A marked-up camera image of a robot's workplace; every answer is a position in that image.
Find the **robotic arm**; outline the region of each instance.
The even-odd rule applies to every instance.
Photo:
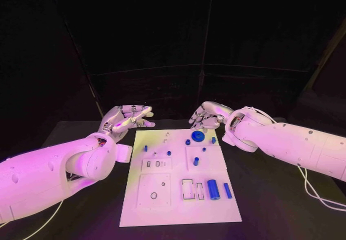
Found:
[[[45,210],[106,179],[116,161],[130,162],[133,147],[117,142],[130,128],[156,125],[143,119],[153,115],[151,106],[116,106],[103,118],[99,132],[87,138],[0,163],[0,223]]]
[[[217,129],[226,123],[223,140],[247,152],[267,155],[346,182],[346,138],[311,128],[277,123],[254,107],[233,110],[207,101],[190,123],[194,129]]]

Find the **white board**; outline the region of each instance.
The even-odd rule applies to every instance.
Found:
[[[138,130],[120,227],[243,221],[220,141],[213,144],[215,130],[205,133],[202,142],[192,140],[192,132]],[[218,200],[211,200],[211,179],[217,180]]]

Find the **table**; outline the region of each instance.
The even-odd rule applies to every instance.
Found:
[[[191,128],[188,120],[158,120],[155,130]],[[44,147],[81,139],[99,130],[99,121],[63,121]],[[223,139],[224,128],[217,129]],[[135,145],[136,129],[122,144]],[[31,238],[41,240],[338,240],[345,238],[346,212],[324,206],[305,190],[299,168],[250,153],[220,141],[243,222],[119,227],[129,179],[129,163],[116,163],[110,176],[68,198],[45,228]],[[332,178],[309,171],[309,180],[324,198],[346,203]],[[0,239],[28,237],[53,216],[58,205],[0,228]]]

